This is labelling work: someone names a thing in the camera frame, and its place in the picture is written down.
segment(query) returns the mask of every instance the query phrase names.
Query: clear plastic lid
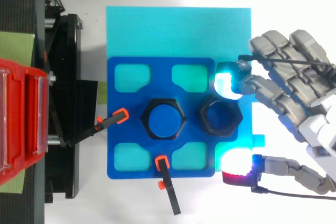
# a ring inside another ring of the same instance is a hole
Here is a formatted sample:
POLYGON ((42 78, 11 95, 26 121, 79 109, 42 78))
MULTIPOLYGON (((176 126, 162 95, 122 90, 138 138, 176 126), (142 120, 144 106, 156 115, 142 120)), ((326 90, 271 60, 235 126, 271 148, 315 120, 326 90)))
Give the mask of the clear plastic lid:
POLYGON ((37 154, 48 148, 48 100, 49 82, 46 77, 38 78, 38 118, 37 118, 37 154))
POLYGON ((7 160, 7 75, 9 70, 0 69, 0 171, 8 168, 7 160))

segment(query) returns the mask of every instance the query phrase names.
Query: white table surface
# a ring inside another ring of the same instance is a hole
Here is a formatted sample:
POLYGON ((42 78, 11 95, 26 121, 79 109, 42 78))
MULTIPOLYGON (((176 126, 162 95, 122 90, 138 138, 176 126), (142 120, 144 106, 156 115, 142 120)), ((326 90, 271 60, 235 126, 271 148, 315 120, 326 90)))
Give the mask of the white table surface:
MULTIPOLYGON (((106 81, 105 6, 193 6, 251 7, 252 36, 275 29, 288 36, 305 29, 325 48, 336 63, 335 0, 62 0, 67 13, 84 21, 82 31, 81 77, 106 81)), ((267 73, 257 64, 254 73, 267 73)), ((106 116, 106 105, 97 106, 97 115, 106 116)), ((306 154, 275 115, 261 104, 254 107, 254 133, 265 134, 262 154, 293 158, 323 170, 306 154)), ((107 133, 101 132, 80 144, 79 194, 65 199, 54 194, 46 204, 46 224, 105 223, 317 223, 334 221, 334 201, 296 199, 252 194, 249 188, 223 184, 221 174, 211 178, 174 179, 182 214, 173 216, 165 191, 158 179, 111 180, 107 177, 107 133)), ((289 193, 312 194, 290 177, 263 175, 261 186, 289 193)))

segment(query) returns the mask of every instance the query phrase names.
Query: glowing cyan light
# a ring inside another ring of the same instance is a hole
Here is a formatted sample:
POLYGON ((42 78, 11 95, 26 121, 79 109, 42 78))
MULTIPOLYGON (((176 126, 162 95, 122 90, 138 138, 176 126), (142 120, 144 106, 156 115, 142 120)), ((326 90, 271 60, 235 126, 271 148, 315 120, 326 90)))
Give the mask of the glowing cyan light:
POLYGON ((232 175, 247 175, 252 169, 253 152, 247 148, 234 148, 222 157, 222 171, 232 175))
POLYGON ((243 95, 236 94, 232 91, 232 84, 231 84, 232 76, 230 73, 217 73, 215 76, 215 90, 216 92, 227 99, 230 100, 238 100, 243 95))

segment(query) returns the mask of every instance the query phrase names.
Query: black hex nut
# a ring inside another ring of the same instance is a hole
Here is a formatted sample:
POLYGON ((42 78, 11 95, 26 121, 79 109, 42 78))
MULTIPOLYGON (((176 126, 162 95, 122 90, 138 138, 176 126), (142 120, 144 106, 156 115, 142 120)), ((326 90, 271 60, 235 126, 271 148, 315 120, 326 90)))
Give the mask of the black hex nut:
POLYGON ((140 120, 145 128, 145 130, 147 131, 148 135, 150 138, 152 139, 155 139, 155 140, 173 140, 173 139, 176 139, 176 137, 178 136, 179 132, 181 131, 181 129, 183 128, 185 122, 186 122, 186 117, 180 107, 180 105, 178 104, 178 102, 175 100, 175 99, 171 99, 171 98, 154 98, 152 99, 149 104, 147 105, 147 107, 144 109, 141 117, 140 117, 140 120), (156 107, 156 106, 159 106, 159 105, 170 105, 172 106, 173 108, 175 108, 179 114, 180 114, 180 117, 181 117, 181 125, 180 125, 180 128, 178 128, 178 131, 172 135, 172 136, 168 136, 168 137, 159 137, 157 135, 155 135, 150 127, 149 127, 149 116, 150 116, 150 113, 151 111, 156 107))
POLYGON ((243 120, 243 115, 237 101, 223 99, 212 94, 208 95, 203 100, 201 106, 197 110, 197 113, 204 132, 210 135, 229 137, 235 132, 238 125, 243 120), (215 103, 219 103, 218 105, 222 106, 227 113, 226 117, 228 117, 228 123, 221 125, 218 128, 213 127, 207 118, 209 108, 215 103))

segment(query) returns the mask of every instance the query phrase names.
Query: red container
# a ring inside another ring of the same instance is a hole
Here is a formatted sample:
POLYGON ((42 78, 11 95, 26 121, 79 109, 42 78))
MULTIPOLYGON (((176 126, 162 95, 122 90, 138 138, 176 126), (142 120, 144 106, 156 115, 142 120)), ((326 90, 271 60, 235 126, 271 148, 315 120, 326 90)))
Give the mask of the red container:
POLYGON ((36 68, 26 68, 25 168, 39 161, 47 151, 48 93, 47 74, 36 68))
POLYGON ((25 68, 0 60, 0 185, 25 168, 25 68))
POLYGON ((0 185, 47 151, 47 74, 0 59, 0 185))

